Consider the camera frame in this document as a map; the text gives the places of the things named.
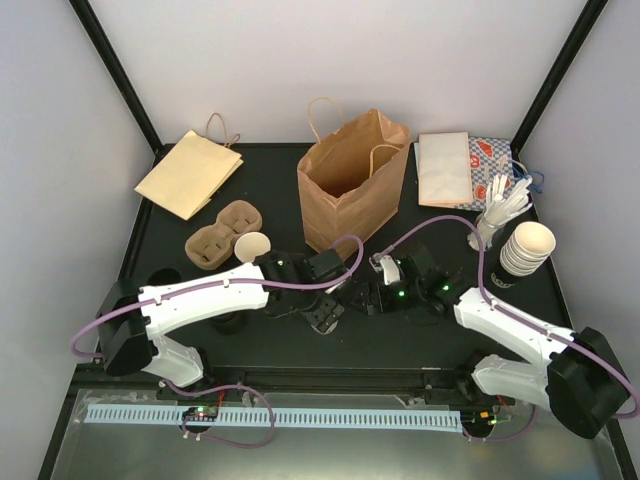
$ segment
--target black table surface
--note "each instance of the black table surface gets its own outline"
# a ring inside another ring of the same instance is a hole
[[[148,278],[153,272],[171,267],[184,280],[222,272],[236,267],[232,257],[215,272],[200,270],[187,258],[184,244],[199,228],[215,223],[216,215],[234,200],[246,200],[263,216],[262,232],[274,249],[301,252],[313,250],[305,244],[298,185],[297,162],[306,145],[235,146],[242,154],[242,165],[214,194],[211,202],[189,221],[153,206],[141,232],[139,251],[133,259],[133,275]],[[358,276],[371,275],[366,259],[395,241],[416,224],[438,215],[457,214],[472,220],[477,213],[418,205],[418,186],[413,149],[407,162],[398,213],[365,244],[365,261]],[[499,249],[519,222],[533,219],[533,212],[509,224],[487,263],[495,260]],[[414,237],[423,242],[440,265],[450,271],[462,269],[475,277],[478,254],[467,244],[467,228],[459,222],[445,221],[424,228]],[[495,295],[526,312],[556,325],[566,325],[563,300],[547,261],[533,275],[509,290],[491,288]],[[301,369],[389,369],[424,370],[454,368],[475,350],[518,357],[477,332],[459,326],[453,315],[430,316],[424,309],[366,316],[347,309],[330,335],[315,333],[297,315],[271,319],[260,311],[249,313],[247,326],[231,336],[218,334],[207,321],[183,327],[170,334],[189,346],[206,350],[213,366],[245,368]]]

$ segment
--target black metal frame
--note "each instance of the black metal frame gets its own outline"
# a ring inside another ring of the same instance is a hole
[[[545,81],[543,82],[538,94],[536,95],[529,111],[527,112],[522,124],[520,125],[513,141],[511,142],[511,149],[513,151],[514,159],[519,160],[519,153],[522,150],[529,135],[535,128],[538,120],[540,119],[544,109],[551,100],[556,88],[560,84],[565,73],[569,69],[571,62],[577,55],[580,47],[587,38],[591,28],[595,24],[598,16],[604,9],[608,0],[587,0],[582,13],[578,17],[571,33],[569,34],[565,44],[563,45],[558,57],[556,58],[551,70],[549,71]],[[102,58],[109,74],[116,83],[120,90],[127,106],[129,107],[132,115],[134,116],[138,126],[144,134],[151,150],[155,154],[154,165],[159,162],[164,155],[171,149],[172,145],[164,145],[160,140],[160,137],[156,133],[151,120],[149,119],[138,95],[133,88],[120,60],[118,59],[109,39],[102,29],[100,22],[95,15],[89,0],[69,0],[69,3],[74,8],[80,22],[84,26],[89,38],[93,42],[98,54]],[[119,273],[119,278],[130,276],[135,268],[136,258],[138,256],[142,238],[144,237],[144,231],[146,229],[147,222],[151,214],[152,204],[147,199],[142,200],[142,204],[138,211],[136,221],[133,227],[131,239],[125,253],[125,257],[122,263],[122,268]],[[559,297],[562,298],[560,290],[560,284],[558,283],[555,271],[553,272],[554,287],[559,293]],[[566,320],[567,325],[570,325],[569,312],[566,305],[562,305],[563,317]],[[266,382],[265,387],[268,387],[268,383],[271,377],[267,373],[259,373],[262,375],[260,383]],[[372,379],[363,378],[363,384],[361,388],[367,390],[367,385],[371,386]],[[376,385],[380,382],[389,386],[389,388],[414,388],[417,385],[416,382],[422,383],[424,379],[420,379],[420,376],[405,376],[404,378],[394,378],[389,383],[382,378],[376,378]],[[49,448],[45,455],[42,469],[40,471],[39,479],[50,478],[51,473],[55,465],[56,457],[60,449],[64,433],[66,431],[66,425],[71,415],[73,404],[75,402],[76,395],[79,390],[87,388],[132,388],[132,389],[155,389],[157,388],[157,381],[154,377],[141,373],[129,376],[127,378],[113,378],[107,377],[99,365],[83,365],[76,369],[76,372],[71,381],[67,396],[64,400],[58,422],[54,429]],[[615,449],[615,454],[618,459],[620,468],[622,470],[625,479],[632,480],[637,479],[638,476],[634,469],[629,450],[624,441],[620,425],[617,420],[611,420],[607,425],[611,440]]]

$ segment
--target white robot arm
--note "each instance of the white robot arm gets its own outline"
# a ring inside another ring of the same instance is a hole
[[[542,322],[515,307],[507,307],[527,320],[573,341],[572,330]],[[566,346],[494,310],[484,301],[477,288],[471,288],[460,296],[460,302],[454,305],[453,310],[460,325],[494,339],[528,362],[505,360],[497,355],[485,357],[472,374],[480,390],[487,395],[517,398],[550,410],[546,392],[547,367],[551,363],[551,355],[562,352]]]
[[[171,291],[231,278],[264,280],[264,275],[260,267],[252,263],[245,263],[233,270],[190,282],[160,287],[143,287],[142,293],[138,295],[138,301],[160,299],[162,295]],[[170,300],[142,307],[142,316],[148,319],[147,336],[157,349],[151,362],[142,371],[166,378],[178,387],[185,387],[197,382],[204,374],[200,354],[195,348],[185,347],[171,340],[166,334],[200,320],[239,310],[264,308],[268,300],[269,293],[264,290],[262,285],[243,283],[195,290]]]

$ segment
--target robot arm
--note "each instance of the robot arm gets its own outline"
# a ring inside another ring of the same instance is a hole
[[[168,379],[178,387],[192,385],[206,375],[208,365],[202,360],[203,354],[166,335],[186,325],[241,310],[264,309],[273,317],[298,312],[316,332],[330,333],[344,308],[328,293],[283,291],[229,280],[313,284],[333,280],[346,271],[333,249],[308,259],[272,251],[254,263],[188,282],[142,288],[136,282],[117,282],[98,315],[127,304],[153,302],[98,327],[105,371],[113,376],[144,371]],[[215,281],[223,284],[197,288]],[[163,300],[163,296],[167,298],[167,294],[178,290],[187,292]]]
[[[388,292],[406,292],[400,308],[406,308],[413,297],[432,312],[453,310],[459,325],[486,335],[525,360],[514,362],[497,355],[480,360],[471,377],[483,393],[524,400],[550,410],[567,429],[583,438],[594,438],[629,398],[629,392],[615,378],[587,357],[492,308],[462,275],[440,271],[423,246],[396,253],[392,262],[382,259],[374,256],[372,262],[374,269],[384,273],[384,281],[376,290],[376,298],[381,299],[378,311],[398,306],[397,302],[385,301],[393,297]],[[389,282],[390,278],[399,280]],[[499,303],[545,331],[590,350],[623,373],[599,332],[586,328],[577,333]]]

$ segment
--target white paper cup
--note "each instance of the white paper cup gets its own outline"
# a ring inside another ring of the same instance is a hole
[[[504,268],[508,273],[516,277],[525,277],[527,275],[531,275],[540,266],[536,265],[535,267],[523,268],[519,267],[518,265],[514,265],[507,257],[504,249],[500,252],[500,264],[502,265],[502,268]]]
[[[233,253],[242,263],[253,262],[256,257],[271,250],[269,237],[260,232],[249,232],[241,236],[233,247]]]
[[[556,248],[556,237],[547,227],[538,222],[523,222],[511,235],[517,252],[533,257],[548,257]]]
[[[549,257],[549,255],[545,255],[543,257],[532,258],[531,256],[527,256],[527,254],[523,254],[521,251],[515,250],[510,242],[507,242],[503,249],[511,261],[521,268],[538,267]]]
[[[540,255],[540,254],[534,255],[534,254],[531,254],[529,252],[526,252],[526,251],[522,250],[521,248],[519,248],[518,245],[515,243],[515,241],[511,241],[511,239],[507,243],[505,243],[504,248],[508,248],[509,252],[511,254],[513,254],[514,256],[516,256],[516,257],[518,257],[518,258],[520,258],[522,260],[529,261],[529,262],[539,262],[540,259],[545,260],[549,256],[549,254],[546,254],[546,255]]]

